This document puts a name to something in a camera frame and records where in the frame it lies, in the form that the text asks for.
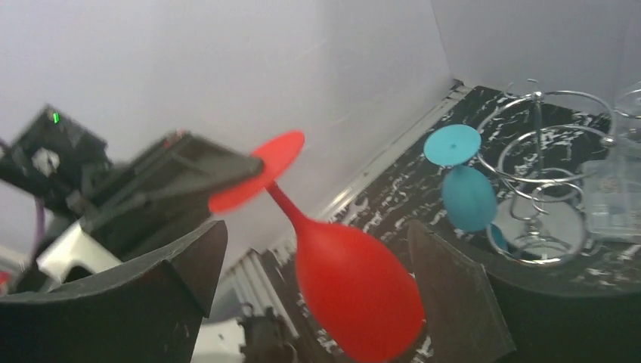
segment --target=teal wine glass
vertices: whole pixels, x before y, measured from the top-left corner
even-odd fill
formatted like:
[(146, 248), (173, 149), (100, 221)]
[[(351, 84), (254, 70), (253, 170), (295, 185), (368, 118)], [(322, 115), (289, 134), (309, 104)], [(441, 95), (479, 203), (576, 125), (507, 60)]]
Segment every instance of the teal wine glass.
[(445, 126), (429, 136), (423, 152), (430, 162), (452, 167), (441, 195), (447, 218), (462, 231), (484, 230), (497, 215), (497, 196), (483, 173), (464, 165), (481, 147), (481, 136), (467, 125)]

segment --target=marble-patterned surface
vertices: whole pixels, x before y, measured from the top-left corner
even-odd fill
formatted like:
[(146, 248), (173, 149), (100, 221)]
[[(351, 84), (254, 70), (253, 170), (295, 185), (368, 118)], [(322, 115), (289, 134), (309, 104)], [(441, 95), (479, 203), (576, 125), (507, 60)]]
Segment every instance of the marble-patterned surface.
[[(423, 156), (423, 144), (436, 129), (455, 123), (477, 127), (481, 121), (511, 100), (510, 96), (489, 88), (476, 87), (461, 100), (431, 130), (401, 155), (384, 173), (371, 183), (359, 198), (368, 199), (368, 207), (352, 219), (351, 225), (362, 228), (379, 238), (411, 271), (410, 255), (407, 248), (407, 223), (418, 219), (442, 236), (467, 240), (471, 244), (489, 250), (485, 233), (467, 234), (455, 230), (447, 220), (443, 210), (440, 188), (447, 171), (428, 162)], [(500, 114), (482, 133), (484, 144), (482, 154), (491, 164), (496, 165), (502, 149), (514, 137), (532, 130), (528, 121), (528, 107), (515, 107)], [(591, 116), (561, 107), (546, 104), (543, 107), (544, 125), (574, 123), (590, 126), (603, 132), (608, 131), (609, 120), (602, 116)], [(581, 131), (556, 131), (544, 133), (543, 149), (546, 166), (555, 166), (575, 172), (588, 160), (605, 157), (605, 149), (600, 146), (595, 135)], [(536, 162), (533, 140), (525, 142), (506, 158), (505, 170), (517, 175), (527, 175)], [(503, 200), (511, 195), (507, 187), (483, 168), (477, 159), (469, 165), (485, 173), (494, 185), (497, 196)], [(579, 200), (575, 205), (581, 208)], [(337, 214), (340, 220), (345, 210)], [(544, 272), (554, 275), (563, 289), (575, 290), (626, 290), (641, 287), (641, 259), (636, 258), (639, 248), (629, 244), (599, 244), (582, 256), (581, 263), (571, 268), (555, 269)], [(314, 347), (317, 354), (323, 355), (318, 361), (351, 361), (346, 358), (331, 337), (309, 315), (305, 303), (296, 286), (293, 261), (278, 262), (271, 253), (263, 256), (263, 263), (283, 300), (286, 309), (303, 340)], [(430, 340), (423, 334), (406, 355), (395, 362), (431, 362), (433, 350)]]

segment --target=white backdrop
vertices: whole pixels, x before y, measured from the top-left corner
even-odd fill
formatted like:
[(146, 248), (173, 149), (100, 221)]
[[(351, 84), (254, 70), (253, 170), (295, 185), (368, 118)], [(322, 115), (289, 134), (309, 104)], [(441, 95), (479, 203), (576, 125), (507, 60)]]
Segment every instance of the white backdrop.
[(571, 89), (613, 101), (641, 80), (639, 0), (432, 0), (447, 61), (467, 85)]
[[(309, 212), (450, 85), (428, 0), (0, 2), (0, 137), (45, 102), (121, 160), (170, 129), (249, 152), (300, 128), (282, 186)], [(33, 202), (4, 185), (0, 201), (0, 245), (27, 251)], [(288, 227), (266, 197), (226, 220), (226, 265)]]

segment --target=wine glass stem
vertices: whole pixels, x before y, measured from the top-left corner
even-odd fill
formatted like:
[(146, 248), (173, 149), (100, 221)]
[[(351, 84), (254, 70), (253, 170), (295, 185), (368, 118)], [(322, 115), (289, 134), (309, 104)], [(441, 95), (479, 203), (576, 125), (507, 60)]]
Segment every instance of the wine glass stem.
[(538, 177), (542, 178), (543, 177), (543, 169), (545, 166), (543, 165), (543, 133), (541, 129), (543, 128), (543, 109), (541, 106), (541, 99), (540, 97), (537, 97), (533, 93), (533, 101), (534, 101), (534, 130), (536, 132), (537, 136), (537, 172), (538, 172)]
[(269, 195), (271, 195), (276, 204), (278, 204), (278, 206), (283, 210), (287, 218), (290, 219), (295, 229), (309, 220), (304, 214), (302, 214), (300, 209), (296, 207), (292, 200), (285, 195), (278, 184), (273, 183), (272, 185), (268, 186), (267, 192), (269, 193)]

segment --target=wire wine glass holder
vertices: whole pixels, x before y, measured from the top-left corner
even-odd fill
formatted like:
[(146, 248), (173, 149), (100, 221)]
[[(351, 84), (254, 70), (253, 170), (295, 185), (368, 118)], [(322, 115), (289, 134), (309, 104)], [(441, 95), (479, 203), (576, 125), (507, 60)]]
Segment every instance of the wire wine glass holder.
[[(590, 133), (599, 137), (601, 145), (607, 147), (608, 154), (611, 154), (613, 147), (616, 145), (615, 111), (607, 102), (595, 95), (576, 91), (542, 92), (536, 80), (528, 79), (528, 82), (534, 86), (534, 90), (530, 94), (508, 96), (512, 98), (512, 101), (502, 107), (498, 107), (492, 114), (487, 116), (476, 129), (478, 133), (482, 135), (483, 129), (490, 125), (501, 113), (519, 105), (530, 104), (528, 118), (533, 124), (534, 129), (521, 134), (508, 143), (501, 151), (496, 166), (490, 165), (483, 157), (481, 151), (477, 154), (477, 159), (480, 164), (495, 174), (500, 181), (514, 193), (513, 197), (501, 203), (503, 208), (499, 206), (498, 212), (501, 214), (501, 210), (503, 210), (505, 214), (503, 221), (511, 224), (510, 228), (512, 233), (510, 236), (505, 236), (506, 238), (504, 238), (501, 233), (497, 236), (496, 231), (500, 230), (500, 228), (496, 226), (497, 223), (495, 222), (493, 225), (487, 227), (488, 239), (492, 249), (509, 261), (522, 265), (559, 265), (581, 254), (587, 243), (584, 217), (574, 207), (570, 206), (569, 203), (565, 202), (577, 195), (579, 195), (582, 200), (584, 199), (584, 192), (579, 186), (579, 181), (591, 174), (585, 172), (574, 173), (567, 169), (548, 166), (543, 152), (543, 134), (553, 131)], [(572, 96), (587, 99), (599, 105), (610, 117), (608, 133), (601, 132), (589, 126), (575, 124), (544, 126), (542, 106), (547, 96)], [(522, 146), (532, 138), (534, 138), (534, 145), (536, 147), (534, 171), (525, 177), (506, 172), (504, 163), (505, 159), (510, 155), (510, 152), (517, 145)], [(550, 176), (552, 174), (563, 174), (564, 176), (551, 178)], [(524, 192), (524, 186), (527, 185), (532, 187), (536, 186), (531, 194)], [(570, 188), (571, 190), (560, 197), (545, 195), (544, 191), (546, 189), (560, 186)], [(520, 216), (518, 213), (515, 213), (517, 199), (519, 198), (523, 198), (529, 202), (530, 205), (528, 208), (532, 210), (533, 213), (527, 216)], [(554, 221), (563, 218), (567, 220), (567, 216), (577, 221), (578, 225), (574, 226), (574, 229), (569, 228), (573, 230), (574, 233), (563, 232), (563, 227), (557, 227), (555, 230)], [(501, 247), (497, 239), (504, 239), (500, 242)]]

